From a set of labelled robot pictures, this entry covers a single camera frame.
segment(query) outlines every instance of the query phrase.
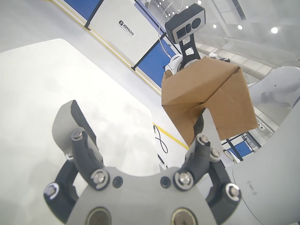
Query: white table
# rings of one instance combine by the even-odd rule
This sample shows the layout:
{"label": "white table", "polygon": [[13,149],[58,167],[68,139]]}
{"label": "white table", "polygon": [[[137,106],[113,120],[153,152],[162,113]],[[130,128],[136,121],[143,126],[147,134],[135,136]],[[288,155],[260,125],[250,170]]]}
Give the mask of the white table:
{"label": "white table", "polygon": [[[73,99],[106,166],[135,176],[160,171],[150,111],[68,42],[0,53],[0,83],[0,224],[60,224],[43,190],[65,162],[51,129]],[[75,185],[78,194],[86,187],[81,177]]]}

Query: floor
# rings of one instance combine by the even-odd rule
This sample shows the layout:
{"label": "floor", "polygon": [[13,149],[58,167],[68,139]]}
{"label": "floor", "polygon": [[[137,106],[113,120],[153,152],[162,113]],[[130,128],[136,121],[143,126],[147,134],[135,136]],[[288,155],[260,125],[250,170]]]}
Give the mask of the floor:
{"label": "floor", "polygon": [[62,38],[144,104],[154,123],[181,140],[161,107],[160,96],[111,53],[103,51],[98,41],[54,4],[45,0],[1,0],[0,11],[5,11],[0,15],[0,52]]}

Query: depth camera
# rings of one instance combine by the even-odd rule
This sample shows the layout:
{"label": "depth camera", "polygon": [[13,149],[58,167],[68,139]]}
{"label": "depth camera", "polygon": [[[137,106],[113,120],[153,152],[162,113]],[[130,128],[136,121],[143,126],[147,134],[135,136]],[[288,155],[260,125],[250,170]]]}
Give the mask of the depth camera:
{"label": "depth camera", "polygon": [[205,23],[205,9],[194,3],[181,13],[174,15],[166,22],[165,28],[170,40],[177,44],[204,27]]}

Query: white ceiling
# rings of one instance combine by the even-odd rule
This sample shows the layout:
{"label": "white ceiling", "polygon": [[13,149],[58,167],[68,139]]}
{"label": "white ceiling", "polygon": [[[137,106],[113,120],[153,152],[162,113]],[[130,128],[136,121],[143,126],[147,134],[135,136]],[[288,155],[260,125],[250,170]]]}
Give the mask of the white ceiling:
{"label": "white ceiling", "polygon": [[[165,9],[172,1],[167,10],[171,16],[172,11],[178,13],[182,0],[165,0],[161,7]],[[197,1],[183,0],[181,11]],[[300,58],[300,0],[238,0],[246,20],[241,19],[232,0],[201,1],[206,25],[195,33],[196,42],[272,65]],[[272,27],[278,27],[277,34],[271,33]]]}

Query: brown cardboard box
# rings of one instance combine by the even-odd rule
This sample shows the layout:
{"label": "brown cardboard box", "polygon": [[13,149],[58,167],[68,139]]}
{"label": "brown cardboard box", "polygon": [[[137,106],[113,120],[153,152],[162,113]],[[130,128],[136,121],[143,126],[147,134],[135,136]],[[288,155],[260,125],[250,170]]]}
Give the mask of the brown cardboard box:
{"label": "brown cardboard box", "polygon": [[242,69],[232,63],[204,57],[175,75],[168,70],[161,92],[162,106],[188,146],[204,107],[221,140],[258,127]]}

